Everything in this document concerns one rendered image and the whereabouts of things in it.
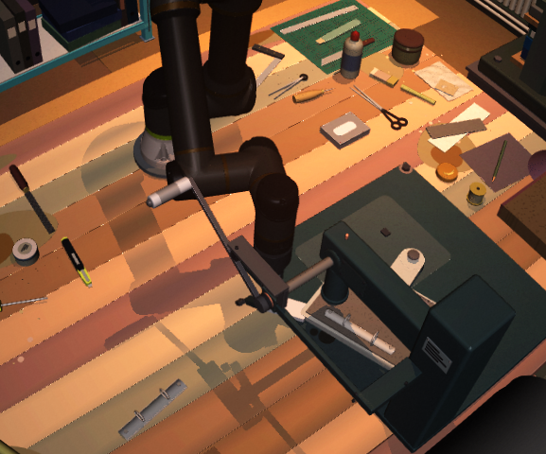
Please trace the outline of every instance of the bottle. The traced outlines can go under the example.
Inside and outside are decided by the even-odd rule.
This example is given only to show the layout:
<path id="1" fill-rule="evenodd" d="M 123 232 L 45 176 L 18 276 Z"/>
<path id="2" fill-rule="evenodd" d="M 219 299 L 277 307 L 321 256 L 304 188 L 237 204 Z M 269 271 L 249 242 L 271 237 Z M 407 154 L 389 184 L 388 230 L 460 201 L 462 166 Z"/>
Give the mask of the bottle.
<path id="1" fill-rule="evenodd" d="M 355 79 L 359 75 L 359 70 L 361 70 L 362 56 L 363 41 L 359 38 L 359 32 L 353 31 L 350 38 L 344 41 L 340 74 L 346 79 Z"/>

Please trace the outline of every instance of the green cutting mat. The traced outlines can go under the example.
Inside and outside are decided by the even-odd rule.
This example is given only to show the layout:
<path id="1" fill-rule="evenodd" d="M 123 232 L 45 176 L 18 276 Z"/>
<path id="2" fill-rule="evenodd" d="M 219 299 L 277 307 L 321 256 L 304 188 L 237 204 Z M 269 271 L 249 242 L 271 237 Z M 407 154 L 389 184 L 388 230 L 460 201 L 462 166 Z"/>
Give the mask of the green cutting mat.
<path id="1" fill-rule="evenodd" d="M 293 31 L 292 33 L 285 35 L 281 33 L 281 30 L 283 28 L 287 28 L 288 26 L 294 26 L 315 17 L 323 16 L 324 14 L 353 5 L 359 9 L 332 19 L 328 19 L 320 22 L 319 24 Z M 359 19 L 361 24 L 351 31 L 357 30 L 361 34 L 362 40 L 376 38 L 375 43 L 369 44 L 363 49 L 363 58 L 393 45 L 395 29 L 386 24 L 376 14 L 355 0 L 340 0 L 339 2 L 316 9 L 315 11 L 309 12 L 303 16 L 291 19 L 290 21 L 279 26 L 274 26 L 271 28 L 271 30 L 279 37 L 284 39 L 287 43 L 295 47 L 296 50 L 312 61 L 326 74 L 331 74 L 340 69 L 342 60 L 337 60 L 330 64 L 326 64 L 325 66 L 321 66 L 321 59 L 342 50 L 344 41 L 350 36 L 350 31 L 324 44 L 317 44 L 316 40 L 321 38 L 326 33 L 335 30 L 339 26 L 343 26 L 354 19 Z"/>

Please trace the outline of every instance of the bolt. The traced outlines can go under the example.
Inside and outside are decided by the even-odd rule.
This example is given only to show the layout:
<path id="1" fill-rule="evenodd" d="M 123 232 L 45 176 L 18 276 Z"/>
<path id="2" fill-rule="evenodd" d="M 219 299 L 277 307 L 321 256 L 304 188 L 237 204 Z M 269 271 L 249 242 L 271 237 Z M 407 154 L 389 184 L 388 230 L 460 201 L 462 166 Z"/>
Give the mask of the bolt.
<path id="1" fill-rule="evenodd" d="M 411 249 L 407 252 L 407 258 L 409 258 L 410 260 L 417 260 L 418 258 L 420 258 L 420 253 L 415 249 Z"/>

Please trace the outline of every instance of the orange round object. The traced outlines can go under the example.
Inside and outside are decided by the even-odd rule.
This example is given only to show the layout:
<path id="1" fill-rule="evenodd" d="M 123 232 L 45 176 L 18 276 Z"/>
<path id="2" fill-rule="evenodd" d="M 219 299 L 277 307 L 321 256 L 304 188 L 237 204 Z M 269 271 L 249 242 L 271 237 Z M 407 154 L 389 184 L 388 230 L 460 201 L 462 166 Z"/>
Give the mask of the orange round object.
<path id="1" fill-rule="evenodd" d="M 458 178 L 458 168 L 450 163 L 442 163 L 436 168 L 436 176 L 445 183 L 454 182 Z"/>

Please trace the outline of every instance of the gray binder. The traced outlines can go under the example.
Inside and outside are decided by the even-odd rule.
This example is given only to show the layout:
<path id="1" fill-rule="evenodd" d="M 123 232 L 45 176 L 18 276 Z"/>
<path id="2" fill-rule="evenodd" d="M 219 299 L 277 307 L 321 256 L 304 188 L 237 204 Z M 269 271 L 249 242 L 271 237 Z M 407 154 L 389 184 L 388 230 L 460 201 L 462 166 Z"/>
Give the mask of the gray binder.
<path id="1" fill-rule="evenodd" d="M 16 0 L 2 0 L 16 20 L 16 32 L 20 39 L 20 50 L 25 59 L 25 68 L 33 65 L 33 57 L 30 51 L 30 41 L 28 40 L 28 28 L 26 27 L 25 10 L 20 8 Z"/>
<path id="2" fill-rule="evenodd" d="M 16 21 L 0 0 L 0 54 L 14 73 L 25 69 Z"/>
<path id="3" fill-rule="evenodd" d="M 16 0 L 20 8 L 25 11 L 26 28 L 28 29 L 28 41 L 30 43 L 30 52 L 33 58 L 33 64 L 41 63 L 44 60 L 42 56 L 42 42 L 39 39 L 39 29 L 37 27 L 37 12 L 28 0 Z"/>

